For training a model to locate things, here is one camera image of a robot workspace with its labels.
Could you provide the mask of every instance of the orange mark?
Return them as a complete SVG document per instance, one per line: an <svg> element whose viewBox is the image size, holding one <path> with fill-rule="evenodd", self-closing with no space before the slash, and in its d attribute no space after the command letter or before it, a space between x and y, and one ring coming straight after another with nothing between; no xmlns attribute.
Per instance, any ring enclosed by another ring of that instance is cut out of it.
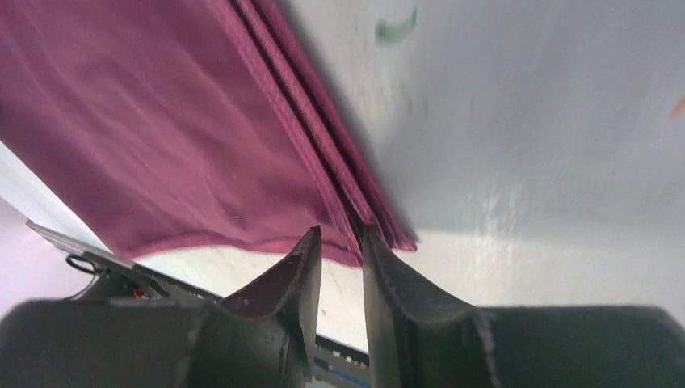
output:
<svg viewBox="0 0 685 388"><path fill-rule="evenodd" d="M673 112L670 114L670 118L677 119L680 115L685 112L685 95L678 101L678 105L673 108Z"/></svg>

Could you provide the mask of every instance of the table surface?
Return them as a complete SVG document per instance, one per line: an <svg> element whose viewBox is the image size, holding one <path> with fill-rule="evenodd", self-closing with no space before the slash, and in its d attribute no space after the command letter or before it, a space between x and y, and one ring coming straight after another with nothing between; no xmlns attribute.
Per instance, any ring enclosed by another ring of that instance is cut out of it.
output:
<svg viewBox="0 0 685 388"><path fill-rule="evenodd" d="M656 304L685 323L685 2L279 3L418 232L409 265L473 304ZM33 221L103 247L4 147L0 171ZM141 262L229 294L278 258ZM361 272L326 262L322 282L318 330L366 349Z"/></svg>

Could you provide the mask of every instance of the green mark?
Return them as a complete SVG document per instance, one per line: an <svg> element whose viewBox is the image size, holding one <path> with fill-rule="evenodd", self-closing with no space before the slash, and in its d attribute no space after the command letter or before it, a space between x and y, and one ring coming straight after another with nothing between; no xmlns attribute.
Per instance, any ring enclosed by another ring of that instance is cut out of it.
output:
<svg viewBox="0 0 685 388"><path fill-rule="evenodd" d="M391 46L402 42L416 26L416 13L418 8L414 7L414 13L407 20L399 24L388 23L379 20L376 24L376 43Z"/></svg>

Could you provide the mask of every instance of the maroon fabric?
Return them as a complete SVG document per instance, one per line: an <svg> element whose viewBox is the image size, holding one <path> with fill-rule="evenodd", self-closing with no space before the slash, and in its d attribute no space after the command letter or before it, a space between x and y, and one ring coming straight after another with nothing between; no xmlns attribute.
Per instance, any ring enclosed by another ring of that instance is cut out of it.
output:
<svg viewBox="0 0 685 388"><path fill-rule="evenodd" d="M123 258L415 249L271 1L2 0L0 141Z"/></svg>

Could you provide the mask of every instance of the black cable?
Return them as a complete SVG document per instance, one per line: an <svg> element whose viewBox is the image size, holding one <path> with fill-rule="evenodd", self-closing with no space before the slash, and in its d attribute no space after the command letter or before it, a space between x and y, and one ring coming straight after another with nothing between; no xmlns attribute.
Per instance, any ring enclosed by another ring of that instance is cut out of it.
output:
<svg viewBox="0 0 685 388"><path fill-rule="evenodd" d="M90 261L88 259L83 259L81 256L67 255L65 258L65 261L71 268L73 268L77 271L80 271L80 272L90 274L93 276L93 278L90 279L90 282L88 283L88 285L86 285L86 287L84 287L81 291L78 291L77 293L75 293L74 295L71 295L69 297L62 298L63 301L72 301L76 297L80 297L83 293L85 293L93 285L93 283L95 283L95 280L98 278L98 275L100 275L102 273L102 271L95 266L95 263L93 263L92 261ZM91 265L92 269L85 268L79 264L76 264L75 263L76 261L80 261L82 263L88 263Z"/></svg>

